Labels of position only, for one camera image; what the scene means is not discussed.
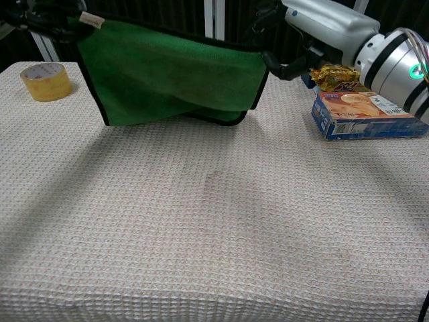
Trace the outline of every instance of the black cable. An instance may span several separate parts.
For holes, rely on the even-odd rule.
[[[428,307],[429,307],[429,291],[428,291],[428,294],[426,295],[426,299],[423,302],[422,310],[420,311],[417,322],[424,322],[424,316],[428,312]]]

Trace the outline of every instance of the gold snack package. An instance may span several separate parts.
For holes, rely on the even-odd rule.
[[[311,78],[324,92],[369,91],[360,82],[360,74],[354,68],[325,64],[320,70],[312,70]]]
[[[414,138],[429,125],[374,92],[320,92],[312,115],[327,140]]]

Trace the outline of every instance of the snack wrapper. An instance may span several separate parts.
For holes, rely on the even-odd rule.
[[[359,91],[363,91],[359,82],[360,74],[354,68],[325,64],[320,70],[313,70],[311,77],[325,92],[354,91],[356,87],[359,87]]]

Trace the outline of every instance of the towel label tag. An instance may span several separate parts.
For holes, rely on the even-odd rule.
[[[87,25],[91,25],[94,28],[101,29],[101,25],[105,22],[105,19],[89,12],[82,11],[79,21]]]

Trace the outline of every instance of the waffle weave fabric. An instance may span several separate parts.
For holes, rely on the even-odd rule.
[[[105,127],[0,74],[0,321],[415,321],[429,139],[326,142],[270,76],[235,127]]]

